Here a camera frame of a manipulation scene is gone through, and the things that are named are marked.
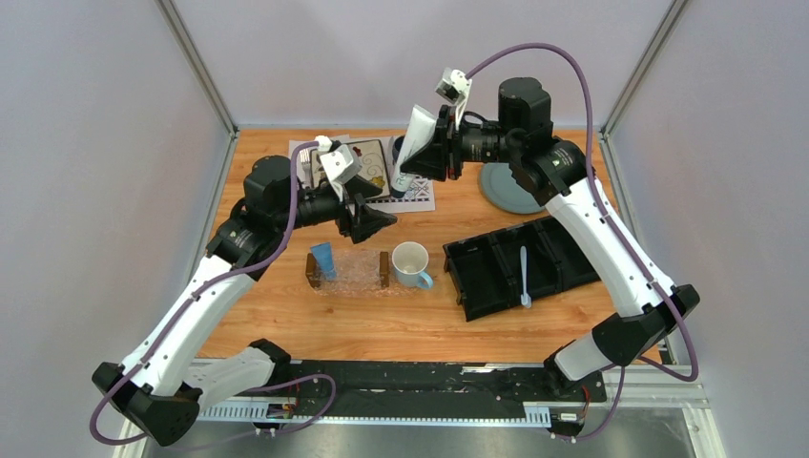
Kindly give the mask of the glass holder with wooden ends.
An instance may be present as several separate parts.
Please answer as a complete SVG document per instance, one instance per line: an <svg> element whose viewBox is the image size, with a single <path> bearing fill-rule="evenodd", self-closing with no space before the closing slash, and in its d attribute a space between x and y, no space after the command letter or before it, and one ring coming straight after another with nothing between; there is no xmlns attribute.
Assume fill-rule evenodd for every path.
<svg viewBox="0 0 809 458"><path fill-rule="evenodd" d="M338 250L333 253L337 278L327 281L313 255L306 255L304 276L309 286L323 293L370 293L391 284L390 254L386 251Z"/></svg>

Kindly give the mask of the blue toothpaste tube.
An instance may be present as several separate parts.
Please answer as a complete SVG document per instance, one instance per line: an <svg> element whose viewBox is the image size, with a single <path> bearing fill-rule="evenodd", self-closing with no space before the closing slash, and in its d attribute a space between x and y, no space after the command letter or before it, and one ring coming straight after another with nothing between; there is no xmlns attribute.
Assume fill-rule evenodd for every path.
<svg viewBox="0 0 809 458"><path fill-rule="evenodd" d="M330 242L323 242L310 247L310 253L313 255L317 265L319 266L322 276L327 281L333 281L337 278L337 269L333 257L333 249Z"/></svg>

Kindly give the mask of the white mug with blue handle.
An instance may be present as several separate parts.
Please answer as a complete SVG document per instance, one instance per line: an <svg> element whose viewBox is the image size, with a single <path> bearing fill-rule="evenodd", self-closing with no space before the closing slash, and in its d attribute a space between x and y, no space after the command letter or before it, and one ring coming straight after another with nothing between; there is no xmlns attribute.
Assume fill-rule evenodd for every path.
<svg viewBox="0 0 809 458"><path fill-rule="evenodd" d="M405 287L417 287L429 290L434 280L426 272L429 264L429 254L424 246L415 241L405 241L397 245L392 254L391 262L395 270L397 281Z"/></svg>

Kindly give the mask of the black compartment organizer box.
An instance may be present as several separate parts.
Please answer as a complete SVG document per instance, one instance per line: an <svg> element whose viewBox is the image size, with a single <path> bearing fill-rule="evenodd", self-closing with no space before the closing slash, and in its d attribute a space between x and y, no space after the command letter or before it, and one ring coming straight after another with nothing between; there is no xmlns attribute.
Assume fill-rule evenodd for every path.
<svg viewBox="0 0 809 458"><path fill-rule="evenodd" d="M443 246L444 270L467 322L521 305L523 245L533 302L599 280L573 237L552 217L456 240Z"/></svg>

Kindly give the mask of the light blue toothbrush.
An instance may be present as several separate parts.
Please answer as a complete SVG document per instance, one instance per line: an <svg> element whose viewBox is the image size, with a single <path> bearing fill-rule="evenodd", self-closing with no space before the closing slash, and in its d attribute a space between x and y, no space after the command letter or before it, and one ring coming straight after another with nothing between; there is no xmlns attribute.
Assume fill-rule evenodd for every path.
<svg viewBox="0 0 809 458"><path fill-rule="evenodd" d="M519 259L520 259L521 288L522 288L520 295L520 302L525 308L531 308L532 299L529 294L529 284L528 284L528 250L525 245L520 247Z"/></svg>

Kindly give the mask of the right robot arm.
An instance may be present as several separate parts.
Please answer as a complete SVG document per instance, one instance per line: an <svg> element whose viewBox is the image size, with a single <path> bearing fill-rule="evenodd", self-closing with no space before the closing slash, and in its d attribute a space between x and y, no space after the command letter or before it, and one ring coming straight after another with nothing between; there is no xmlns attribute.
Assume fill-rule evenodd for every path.
<svg viewBox="0 0 809 458"><path fill-rule="evenodd" d="M459 71L440 80L436 92L446 104L437 115L411 120L399 169L445 181L459 178L466 162L505 162L516 183L571 235L615 311L545 360L546 391L566 400L593 372L639 359L680 326L700 297L656 266L612 209L585 154L554 134L550 95L537 79L502 82L497 118L479 124L464 119L470 89Z"/></svg>

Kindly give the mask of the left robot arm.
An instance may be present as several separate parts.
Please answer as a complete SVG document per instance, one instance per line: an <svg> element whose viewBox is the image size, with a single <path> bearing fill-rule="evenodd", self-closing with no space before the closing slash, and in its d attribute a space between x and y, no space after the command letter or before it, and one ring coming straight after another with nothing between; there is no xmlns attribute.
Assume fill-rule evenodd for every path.
<svg viewBox="0 0 809 458"><path fill-rule="evenodd" d="M262 389L278 396L292 384L290 355L266 339L235 356L193 368L203 344L231 307L285 250L293 230L333 221L354 243L397 218L369 207L363 194L340 199L327 183L301 186L299 160L265 156L243 181L244 196L208 243L197 271L156 328L121 363L92 376L104 405L163 447L178 442L200 412Z"/></svg>

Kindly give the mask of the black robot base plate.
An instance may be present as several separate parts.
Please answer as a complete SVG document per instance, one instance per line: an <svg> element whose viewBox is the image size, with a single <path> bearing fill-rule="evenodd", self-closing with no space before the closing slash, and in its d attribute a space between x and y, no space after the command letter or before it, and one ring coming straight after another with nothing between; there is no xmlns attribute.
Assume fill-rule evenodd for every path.
<svg viewBox="0 0 809 458"><path fill-rule="evenodd" d="M417 420L514 420L526 403L576 407L607 399L600 375L562 394L545 383L537 364L428 363L303 360L281 372L293 386L268 390L299 416Z"/></svg>

